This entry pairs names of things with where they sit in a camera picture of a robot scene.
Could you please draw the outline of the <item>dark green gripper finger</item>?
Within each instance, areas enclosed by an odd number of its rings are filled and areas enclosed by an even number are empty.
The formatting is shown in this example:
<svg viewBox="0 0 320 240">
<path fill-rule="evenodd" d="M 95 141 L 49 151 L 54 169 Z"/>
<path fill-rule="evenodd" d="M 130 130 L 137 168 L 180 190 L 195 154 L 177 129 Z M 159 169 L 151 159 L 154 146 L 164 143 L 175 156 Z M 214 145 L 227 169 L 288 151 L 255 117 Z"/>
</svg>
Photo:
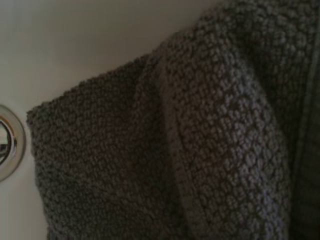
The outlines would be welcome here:
<svg viewBox="0 0 320 240">
<path fill-rule="evenodd" d="M 291 240 L 320 238 L 320 63 L 312 65 L 301 104 L 293 164 Z"/>
</svg>

